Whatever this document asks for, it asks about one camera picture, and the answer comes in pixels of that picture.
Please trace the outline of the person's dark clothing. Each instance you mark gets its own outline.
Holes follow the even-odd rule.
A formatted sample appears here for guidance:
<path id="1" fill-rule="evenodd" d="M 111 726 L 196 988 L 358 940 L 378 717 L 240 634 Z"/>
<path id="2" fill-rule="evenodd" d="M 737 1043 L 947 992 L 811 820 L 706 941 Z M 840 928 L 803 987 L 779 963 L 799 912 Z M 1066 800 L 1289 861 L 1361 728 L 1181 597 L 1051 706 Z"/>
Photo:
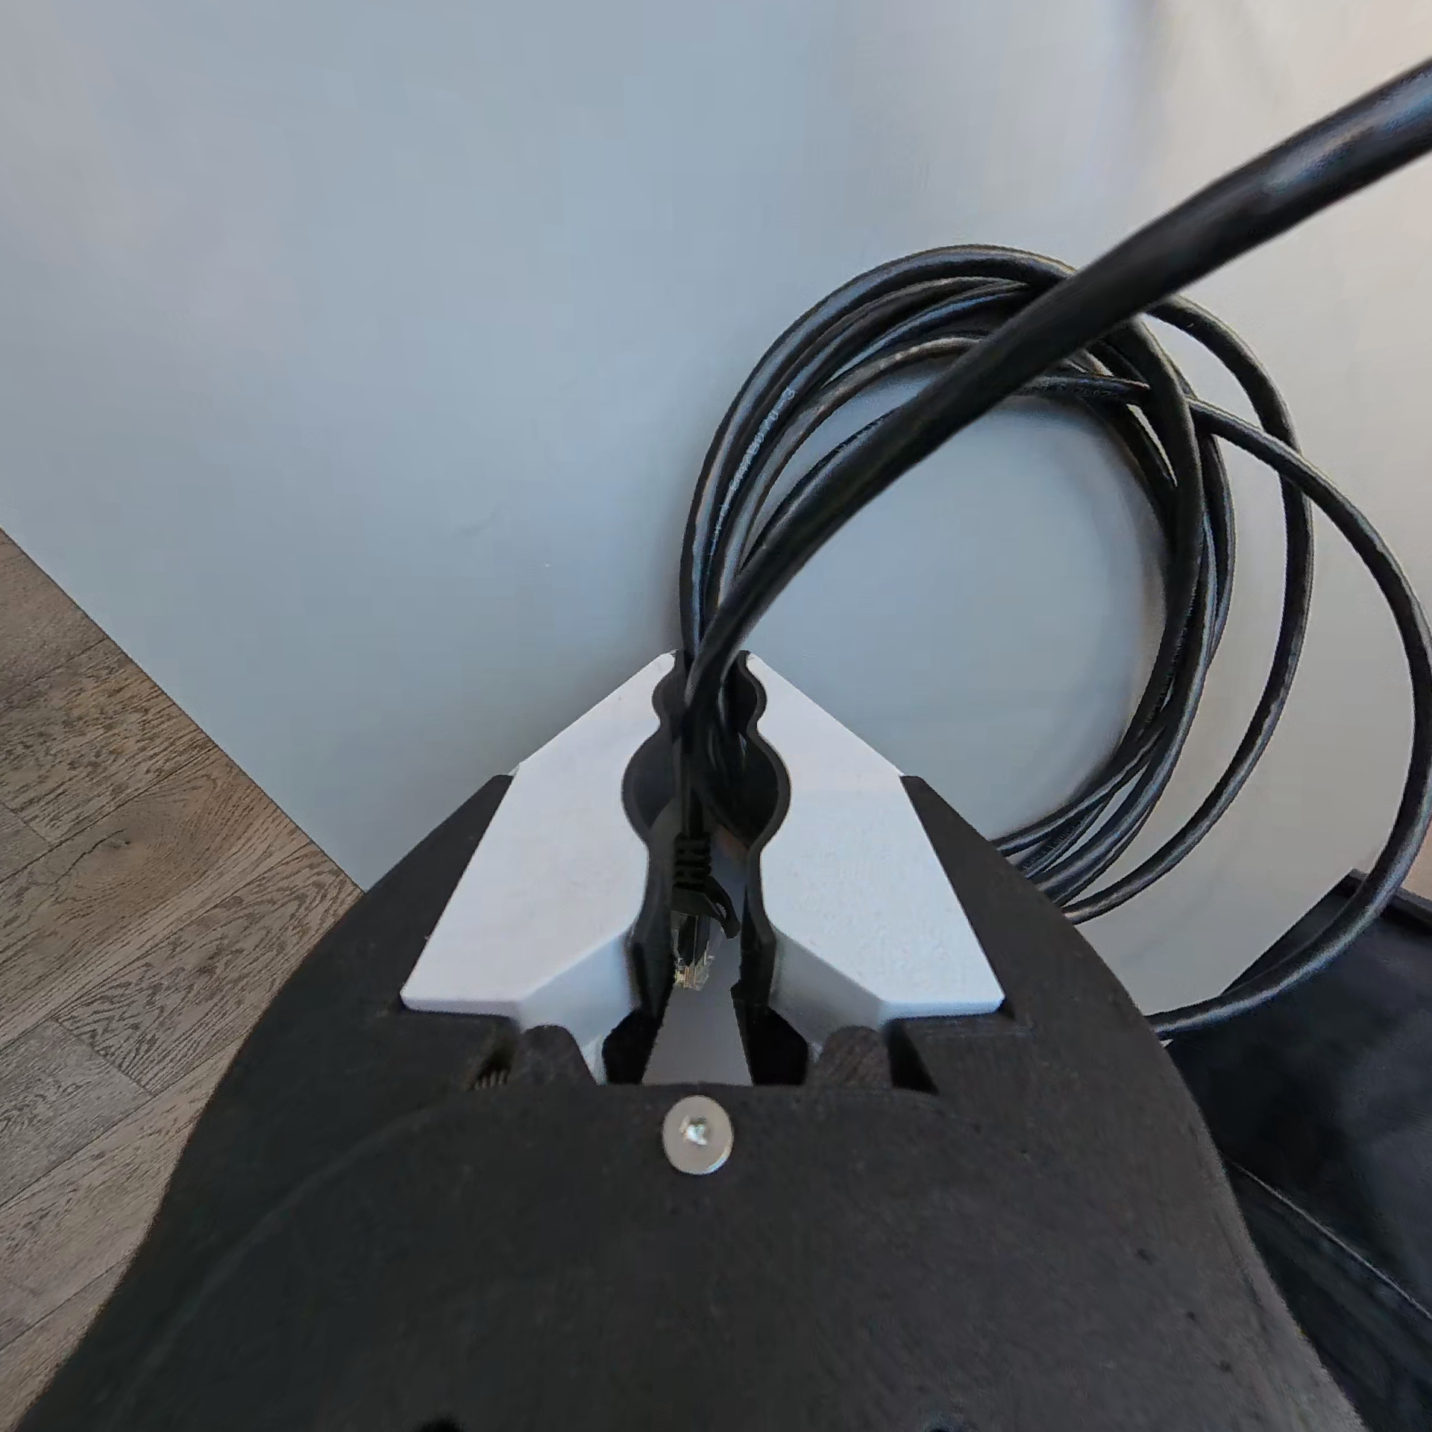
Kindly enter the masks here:
<path id="1" fill-rule="evenodd" d="M 1430 905 L 1167 1052 L 1242 1222 L 1368 1429 L 1430 1427 Z"/>

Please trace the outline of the grey desk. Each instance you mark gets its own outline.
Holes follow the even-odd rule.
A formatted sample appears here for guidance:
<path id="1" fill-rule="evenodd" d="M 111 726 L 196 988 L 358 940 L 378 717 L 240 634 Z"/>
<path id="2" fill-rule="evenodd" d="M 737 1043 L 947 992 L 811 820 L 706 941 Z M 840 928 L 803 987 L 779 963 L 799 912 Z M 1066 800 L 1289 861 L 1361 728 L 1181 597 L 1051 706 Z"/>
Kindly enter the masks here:
<path id="1" fill-rule="evenodd" d="M 892 257 L 1084 265 L 1429 58 L 1429 2 L 2 2 L 2 526 L 355 878 L 678 643 L 708 442 Z M 1191 296 L 1429 614 L 1429 158 Z M 1317 515 L 1242 793 L 1084 925 L 1221 989 L 1386 838 L 1401 643 Z M 986 836 L 1111 753 L 1158 535 L 1006 404 L 751 649 Z"/>

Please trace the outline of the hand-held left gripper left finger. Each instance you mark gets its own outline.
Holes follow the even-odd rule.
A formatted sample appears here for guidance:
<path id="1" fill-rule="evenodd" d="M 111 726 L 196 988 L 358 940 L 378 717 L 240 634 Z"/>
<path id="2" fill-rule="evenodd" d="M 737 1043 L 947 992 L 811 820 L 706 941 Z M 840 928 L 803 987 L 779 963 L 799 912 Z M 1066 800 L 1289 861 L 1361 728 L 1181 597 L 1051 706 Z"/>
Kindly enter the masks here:
<path id="1" fill-rule="evenodd" d="M 622 780 L 674 663 L 653 658 L 510 772 L 403 1008 L 563 1028 L 605 1084 L 602 1043 L 638 1007 L 629 939 L 649 869 Z"/>

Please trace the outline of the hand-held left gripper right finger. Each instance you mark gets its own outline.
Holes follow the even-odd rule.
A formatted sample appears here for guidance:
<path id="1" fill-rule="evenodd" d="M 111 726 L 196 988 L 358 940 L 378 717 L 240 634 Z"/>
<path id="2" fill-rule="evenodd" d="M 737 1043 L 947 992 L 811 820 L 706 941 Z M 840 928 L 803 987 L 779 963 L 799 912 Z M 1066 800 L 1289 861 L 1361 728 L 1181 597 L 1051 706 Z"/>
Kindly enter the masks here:
<path id="1" fill-rule="evenodd" d="M 732 1001 L 752 1084 L 801 1084 L 841 1028 L 995 1013 L 1000 983 L 905 776 L 748 653 L 726 689 L 747 848 Z"/>

